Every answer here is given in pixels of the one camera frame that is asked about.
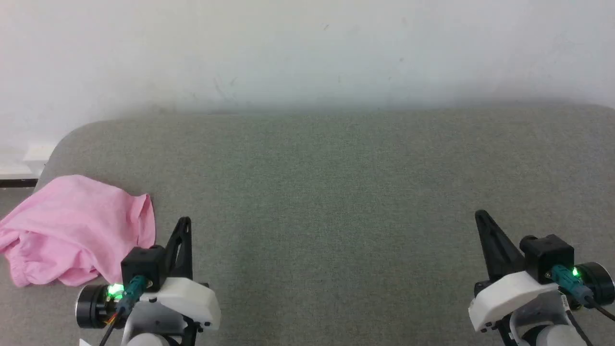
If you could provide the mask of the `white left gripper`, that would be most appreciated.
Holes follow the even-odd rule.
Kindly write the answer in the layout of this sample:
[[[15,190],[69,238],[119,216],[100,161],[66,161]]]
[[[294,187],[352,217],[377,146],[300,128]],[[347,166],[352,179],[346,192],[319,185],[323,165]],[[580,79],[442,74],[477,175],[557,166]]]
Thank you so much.
[[[183,333],[189,320],[205,330],[218,330],[221,309],[215,292],[193,281],[192,221],[178,219],[167,242],[168,278],[156,293],[144,293],[137,303],[137,331]]]

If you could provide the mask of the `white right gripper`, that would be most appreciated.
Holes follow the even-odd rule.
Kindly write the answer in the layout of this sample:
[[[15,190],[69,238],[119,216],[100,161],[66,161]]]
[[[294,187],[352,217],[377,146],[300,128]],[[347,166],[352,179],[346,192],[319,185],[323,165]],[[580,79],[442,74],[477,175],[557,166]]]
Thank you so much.
[[[468,307],[474,330],[490,328],[507,315],[514,325],[561,315],[558,285],[540,284],[523,272],[523,254],[490,214],[478,210],[474,215],[489,281],[493,283],[480,291]]]

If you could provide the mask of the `pink cloth garment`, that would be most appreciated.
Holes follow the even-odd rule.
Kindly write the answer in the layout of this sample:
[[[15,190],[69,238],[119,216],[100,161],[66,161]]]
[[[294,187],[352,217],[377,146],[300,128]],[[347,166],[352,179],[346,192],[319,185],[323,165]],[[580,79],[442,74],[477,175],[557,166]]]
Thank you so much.
[[[156,240],[147,194],[81,175],[53,179],[0,220],[0,254],[17,287],[78,286],[101,276],[121,282],[121,261]]]

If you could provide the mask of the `grey-green fabric sofa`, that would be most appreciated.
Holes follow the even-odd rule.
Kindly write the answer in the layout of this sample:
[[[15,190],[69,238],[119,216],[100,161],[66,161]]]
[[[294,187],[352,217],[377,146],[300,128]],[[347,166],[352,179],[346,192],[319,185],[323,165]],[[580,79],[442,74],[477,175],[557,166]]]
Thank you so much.
[[[502,346],[467,314],[476,210],[615,274],[615,107],[102,121],[37,189],[70,174],[149,194],[162,245],[191,217],[197,346]]]

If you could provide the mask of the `white wall trunking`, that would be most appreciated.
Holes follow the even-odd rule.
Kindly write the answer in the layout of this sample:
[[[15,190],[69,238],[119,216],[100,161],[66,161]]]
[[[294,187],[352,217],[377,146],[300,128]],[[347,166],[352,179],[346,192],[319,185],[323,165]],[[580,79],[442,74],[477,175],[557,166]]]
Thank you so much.
[[[57,143],[0,144],[0,180],[38,179]]]

